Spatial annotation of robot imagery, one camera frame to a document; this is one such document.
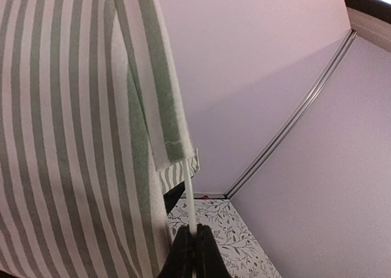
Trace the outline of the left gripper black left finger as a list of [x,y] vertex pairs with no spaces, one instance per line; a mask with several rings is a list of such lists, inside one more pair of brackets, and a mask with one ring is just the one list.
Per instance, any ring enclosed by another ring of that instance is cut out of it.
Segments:
[[191,278],[194,262],[193,236],[188,225],[181,226],[175,235],[166,262],[158,278]]

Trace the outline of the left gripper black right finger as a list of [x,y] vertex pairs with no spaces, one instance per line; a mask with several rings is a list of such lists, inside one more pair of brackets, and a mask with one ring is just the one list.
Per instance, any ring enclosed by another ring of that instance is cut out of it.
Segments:
[[231,278],[208,225],[197,225],[195,238],[196,278]]

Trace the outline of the green striped pet tent fabric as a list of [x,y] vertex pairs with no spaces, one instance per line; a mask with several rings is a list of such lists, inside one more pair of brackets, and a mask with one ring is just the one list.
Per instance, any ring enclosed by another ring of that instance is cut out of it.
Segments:
[[157,277],[194,156],[159,0],[1,0],[1,271]]

